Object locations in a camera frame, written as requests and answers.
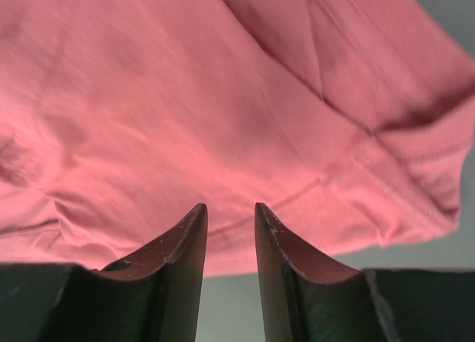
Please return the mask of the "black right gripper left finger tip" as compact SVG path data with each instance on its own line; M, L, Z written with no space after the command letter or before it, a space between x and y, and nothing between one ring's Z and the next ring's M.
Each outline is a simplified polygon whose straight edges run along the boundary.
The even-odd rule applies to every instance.
M1 265L3 341L193 341L207 208L103 270L76 264Z

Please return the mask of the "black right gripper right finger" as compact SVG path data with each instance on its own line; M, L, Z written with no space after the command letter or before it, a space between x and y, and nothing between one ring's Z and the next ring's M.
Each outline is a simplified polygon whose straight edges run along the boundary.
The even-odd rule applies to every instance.
M472 341L473 269L349 267L255 206L268 341Z

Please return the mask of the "salmon pink t-shirt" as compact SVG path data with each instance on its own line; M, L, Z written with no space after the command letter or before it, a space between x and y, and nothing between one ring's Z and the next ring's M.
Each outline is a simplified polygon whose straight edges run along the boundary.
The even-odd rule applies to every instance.
M1 260L101 269L209 207L323 252L459 226L474 59L417 0L1 0Z

